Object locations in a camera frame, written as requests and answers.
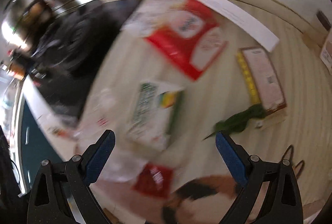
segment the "red snack bag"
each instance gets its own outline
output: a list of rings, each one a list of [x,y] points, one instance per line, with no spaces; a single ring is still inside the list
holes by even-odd
[[[172,169],[147,163],[133,189],[143,195],[166,199],[170,193],[172,178]]]
[[[213,11],[196,0],[185,0],[168,12],[166,21],[146,39],[194,80],[227,44]]]

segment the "yellow strip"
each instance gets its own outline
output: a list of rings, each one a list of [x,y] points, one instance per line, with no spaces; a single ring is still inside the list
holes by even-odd
[[[251,103],[252,104],[261,103],[261,100],[260,100],[259,95],[258,95],[257,88],[255,86],[255,82],[254,82],[254,80],[251,76],[250,69],[249,69],[248,64],[245,61],[241,51],[239,51],[236,54],[236,59],[237,59],[237,62],[239,63],[239,65],[241,67],[243,77],[244,77],[245,82],[247,84],[247,87],[248,87],[248,90],[249,90],[249,93],[250,93],[250,97],[251,97]]]

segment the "metal screw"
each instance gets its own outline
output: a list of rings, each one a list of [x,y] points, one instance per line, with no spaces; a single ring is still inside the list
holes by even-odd
[[[42,166],[46,166],[47,164],[49,164],[49,160],[48,159],[44,159],[42,162],[41,162]]]
[[[288,159],[283,159],[283,164],[288,166],[289,165],[289,160]]]
[[[81,159],[81,156],[80,156],[80,155],[75,155],[75,156],[72,157],[72,160],[73,160],[74,162],[79,161],[80,159]]]
[[[254,161],[254,162],[259,161],[259,157],[256,156],[256,155],[252,155],[252,156],[250,156],[250,159],[251,159],[252,161]]]

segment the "barcode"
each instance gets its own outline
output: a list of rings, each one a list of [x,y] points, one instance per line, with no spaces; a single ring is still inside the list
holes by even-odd
[[[274,83],[273,76],[269,76],[269,77],[267,77],[267,79],[268,79],[268,83],[269,83],[269,84]]]

